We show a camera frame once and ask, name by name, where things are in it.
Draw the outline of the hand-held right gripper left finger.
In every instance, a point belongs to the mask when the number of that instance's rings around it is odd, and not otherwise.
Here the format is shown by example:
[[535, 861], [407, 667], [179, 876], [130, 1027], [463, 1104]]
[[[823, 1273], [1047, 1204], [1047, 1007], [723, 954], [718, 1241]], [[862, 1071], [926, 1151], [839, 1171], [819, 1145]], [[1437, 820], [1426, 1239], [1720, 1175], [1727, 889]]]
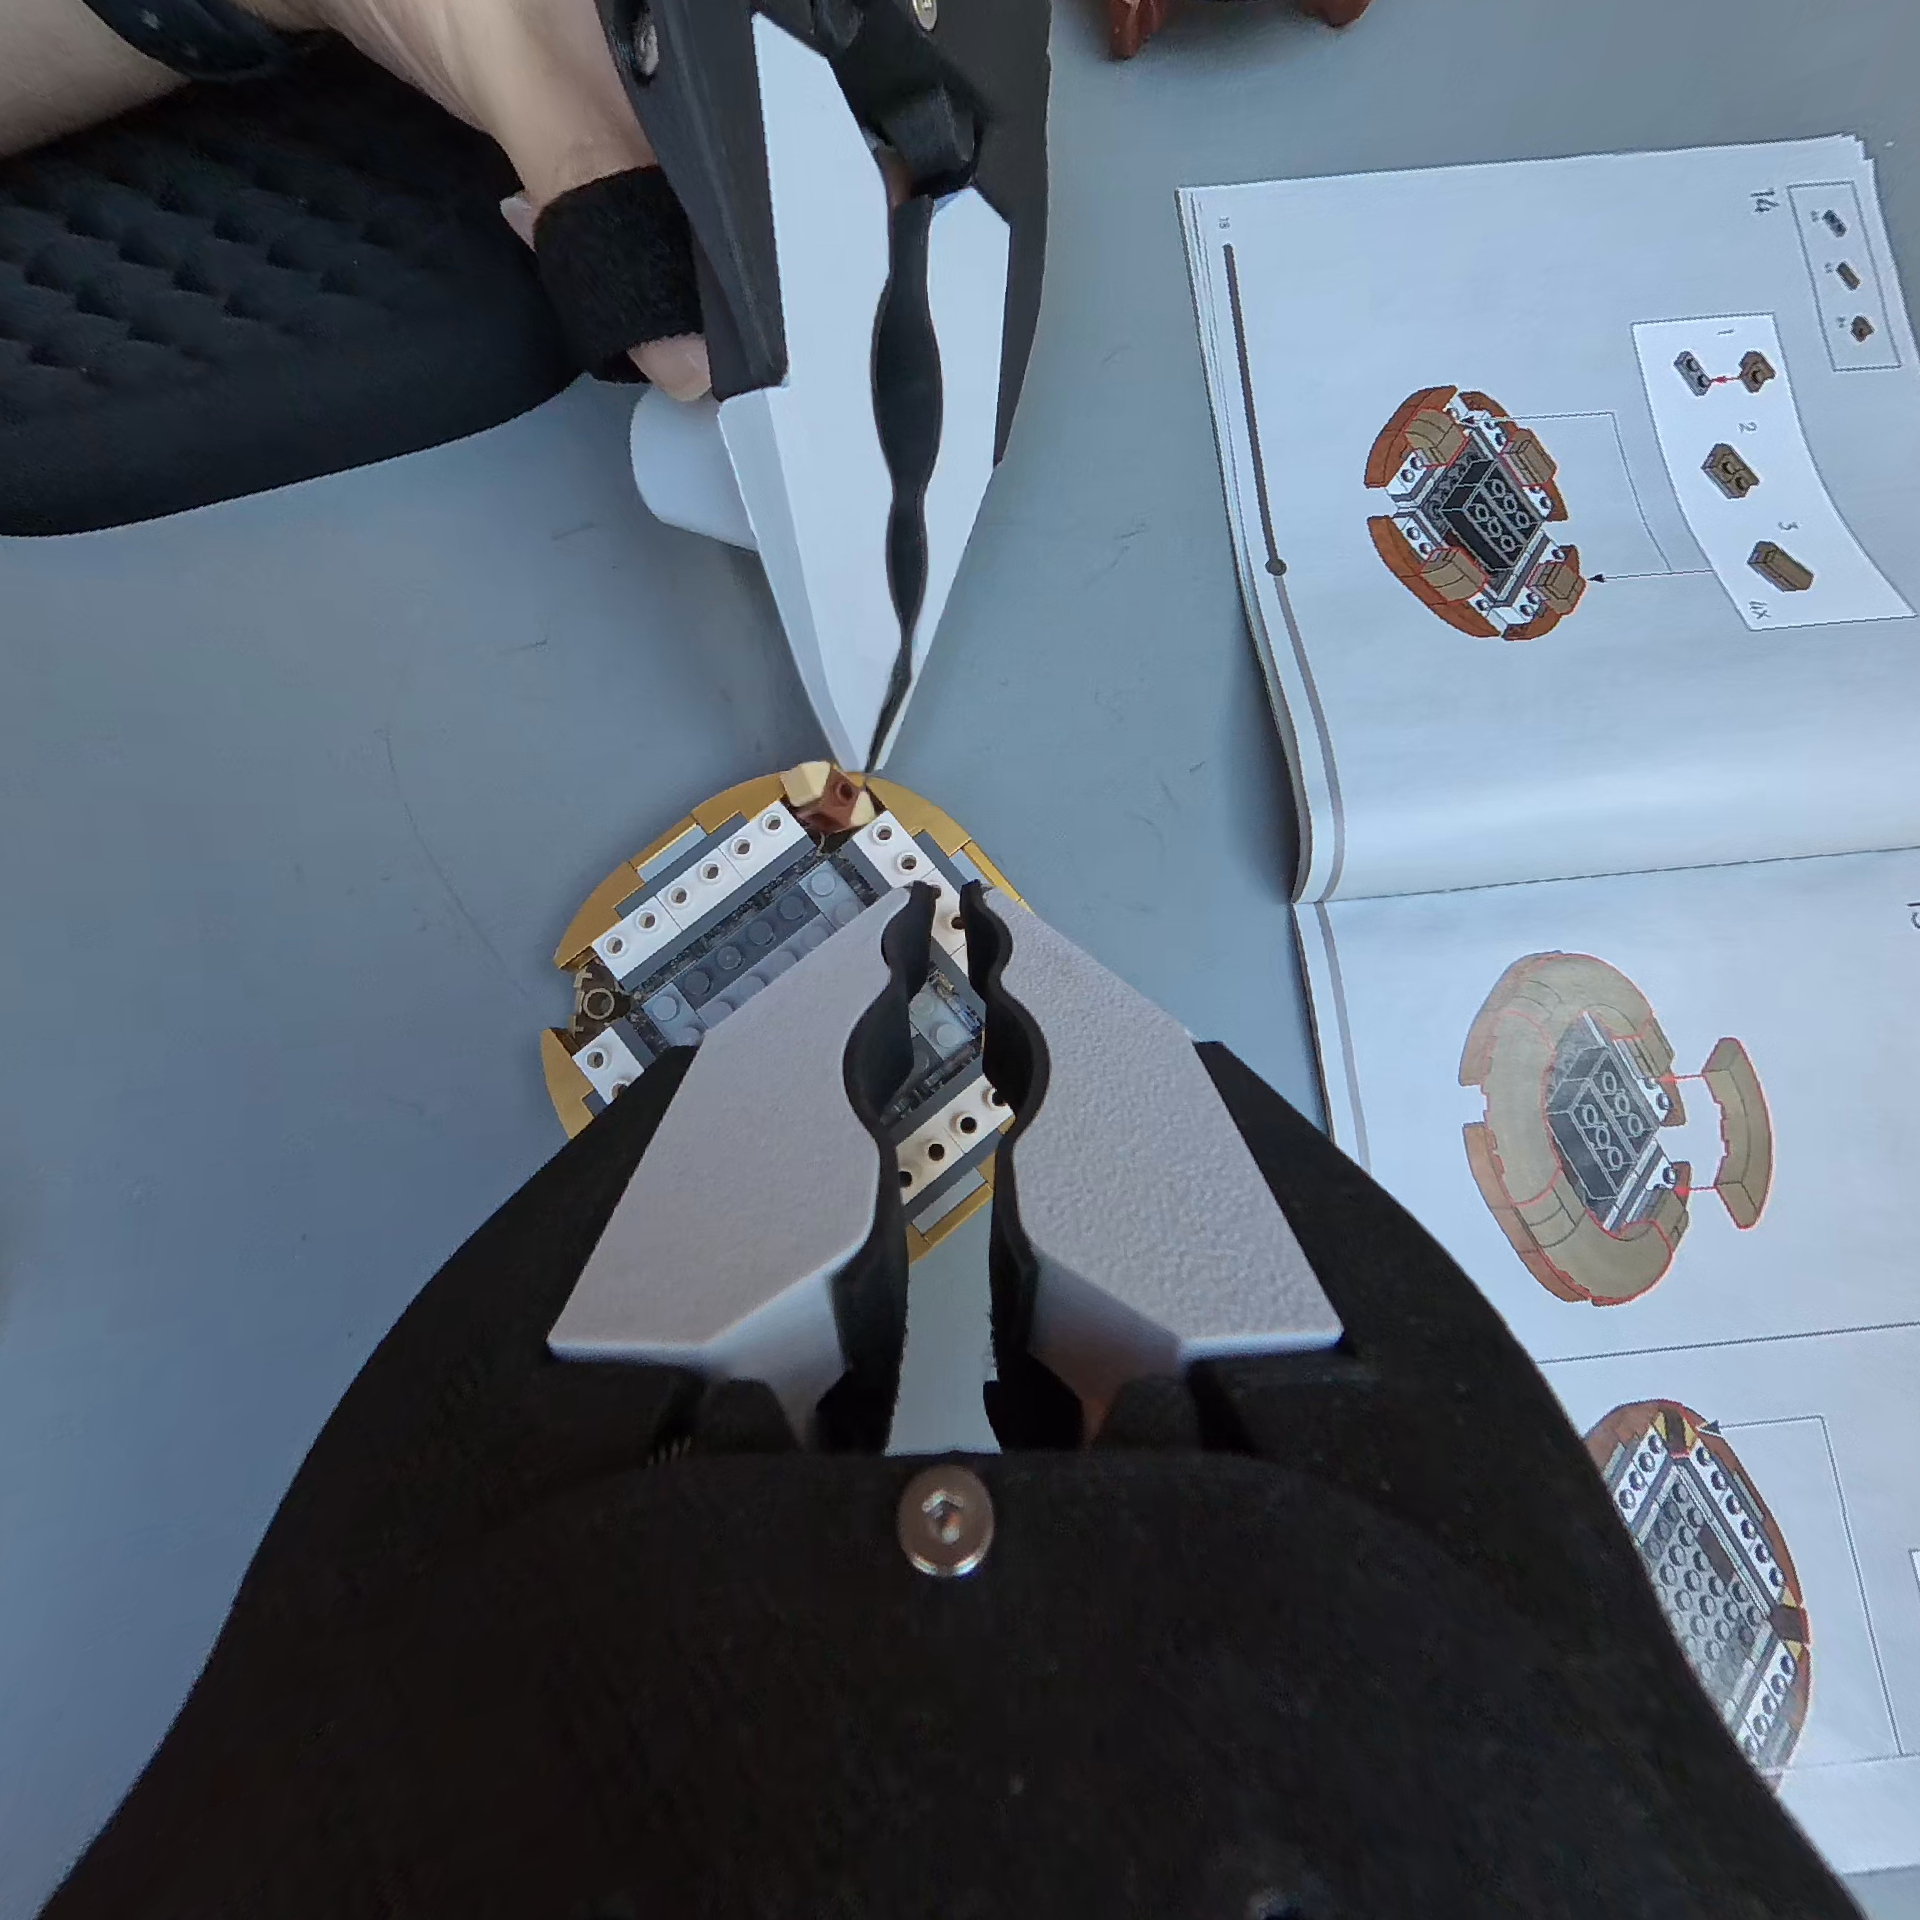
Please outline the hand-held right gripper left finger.
[[915, 1063], [935, 898], [892, 891], [680, 1053], [550, 1353], [756, 1379], [823, 1450], [884, 1450], [908, 1255], [880, 1119]]

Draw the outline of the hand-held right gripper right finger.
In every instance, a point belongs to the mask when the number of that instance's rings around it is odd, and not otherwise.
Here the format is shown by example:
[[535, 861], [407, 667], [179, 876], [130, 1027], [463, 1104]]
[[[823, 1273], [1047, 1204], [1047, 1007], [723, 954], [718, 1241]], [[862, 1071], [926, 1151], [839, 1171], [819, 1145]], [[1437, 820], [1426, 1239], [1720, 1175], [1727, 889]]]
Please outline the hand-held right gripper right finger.
[[999, 889], [963, 893], [984, 1068], [1003, 1450], [1070, 1450], [1142, 1377], [1323, 1351], [1342, 1323], [1181, 1021]]

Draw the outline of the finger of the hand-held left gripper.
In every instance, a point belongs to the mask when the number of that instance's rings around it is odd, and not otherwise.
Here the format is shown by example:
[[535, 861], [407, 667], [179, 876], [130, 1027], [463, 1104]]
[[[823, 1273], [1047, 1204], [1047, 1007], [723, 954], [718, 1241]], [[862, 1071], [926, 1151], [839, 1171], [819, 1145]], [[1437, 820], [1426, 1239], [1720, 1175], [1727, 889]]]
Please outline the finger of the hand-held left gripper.
[[894, 748], [996, 465], [1008, 253], [1008, 223], [972, 186], [894, 211], [877, 426], [894, 482], [886, 578], [901, 642], [880, 701], [880, 761]]
[[890, 576], [896, 480], [876, 424], [874, 353], [894, 267], [880, 168], [823, 56], [751, 24], [774, 217], [786, 375], [719, 402], [718, 424], [788, 650], [831, 754], [884, 757], [901, 655], [920, 671], [942, 619], [938, 493], [908, 507], [910, 619]]

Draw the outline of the round gold lego base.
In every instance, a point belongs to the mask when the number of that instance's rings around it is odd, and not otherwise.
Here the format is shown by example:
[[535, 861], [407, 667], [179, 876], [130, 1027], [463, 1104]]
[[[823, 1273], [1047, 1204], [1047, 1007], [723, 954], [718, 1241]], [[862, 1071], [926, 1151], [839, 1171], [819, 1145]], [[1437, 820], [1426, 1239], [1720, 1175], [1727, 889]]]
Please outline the round gold lego base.
[[780, 775], [733, 784], [614, 868], [557, 948], [572, 1015], [540, 1040], [566, 1137], [671, 1048], [698, 1045], [880, 897], [938, 891], [928, 976], [910, 1002], [911, 1066], [883, 1111], [896, 1143], [908, 1255], [918, 1260], [992, 1201], [992, 1153], [1010, 1120], [987, 1083], [980, 999], [970, 987], [960, 891], [1003, 876], [940, 808], [869, 784], [877, 818], [813, 837]]

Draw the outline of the person's left forearm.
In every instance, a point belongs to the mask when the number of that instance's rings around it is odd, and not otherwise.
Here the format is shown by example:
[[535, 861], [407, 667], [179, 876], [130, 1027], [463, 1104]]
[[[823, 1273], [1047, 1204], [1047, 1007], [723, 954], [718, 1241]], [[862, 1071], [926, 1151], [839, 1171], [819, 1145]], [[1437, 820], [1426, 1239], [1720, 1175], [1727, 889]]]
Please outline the person's left forearm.
[[99, 125], [182, 85], [84, 2], [2, 2], [2, 155]]

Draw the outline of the lego instruction booklet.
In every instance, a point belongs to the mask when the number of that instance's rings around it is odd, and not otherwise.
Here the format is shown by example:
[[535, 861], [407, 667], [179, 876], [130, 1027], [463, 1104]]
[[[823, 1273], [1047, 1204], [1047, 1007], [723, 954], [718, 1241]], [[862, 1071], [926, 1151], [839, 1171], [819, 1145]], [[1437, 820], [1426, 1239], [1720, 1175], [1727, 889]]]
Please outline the lego instruction booklet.
[[1181, 193], [1333, 1137], [1916, 1865], [1916, 340], [1851, 136]]

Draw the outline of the person's left hand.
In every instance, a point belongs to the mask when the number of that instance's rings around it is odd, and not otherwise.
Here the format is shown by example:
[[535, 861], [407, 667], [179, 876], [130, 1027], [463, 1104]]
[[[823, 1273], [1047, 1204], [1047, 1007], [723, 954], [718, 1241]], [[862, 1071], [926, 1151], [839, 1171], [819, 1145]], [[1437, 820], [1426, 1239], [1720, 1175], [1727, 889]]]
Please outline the person's left hand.
[[512, 224], [584, 371], [710, 392], [704, 253], [640, 129], [618, 34], [644, 5], [307, 2], [288, 33], [332, 29], [490, 132], [519, 176]]

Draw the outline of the black padded wrist rest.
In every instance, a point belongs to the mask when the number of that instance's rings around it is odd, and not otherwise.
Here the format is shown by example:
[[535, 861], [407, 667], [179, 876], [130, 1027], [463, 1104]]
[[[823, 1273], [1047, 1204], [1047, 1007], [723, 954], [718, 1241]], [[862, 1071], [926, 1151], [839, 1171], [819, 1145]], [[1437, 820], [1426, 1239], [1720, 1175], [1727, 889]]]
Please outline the black padded wrist rest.
[[2, 523], [146, 521], [431, 448], [581, 371], [512, 170], [348, 45], [5, 160]]

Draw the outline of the black watch band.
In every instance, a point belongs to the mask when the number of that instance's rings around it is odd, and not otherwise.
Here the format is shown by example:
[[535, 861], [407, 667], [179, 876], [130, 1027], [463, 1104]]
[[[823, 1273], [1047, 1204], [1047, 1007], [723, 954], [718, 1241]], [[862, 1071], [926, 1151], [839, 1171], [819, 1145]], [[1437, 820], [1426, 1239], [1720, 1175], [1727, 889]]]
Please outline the black watch band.
[[318, 33], [286, 33], [236, 2], [84, 2], [126, 45], [195, 83], [264, 80]]

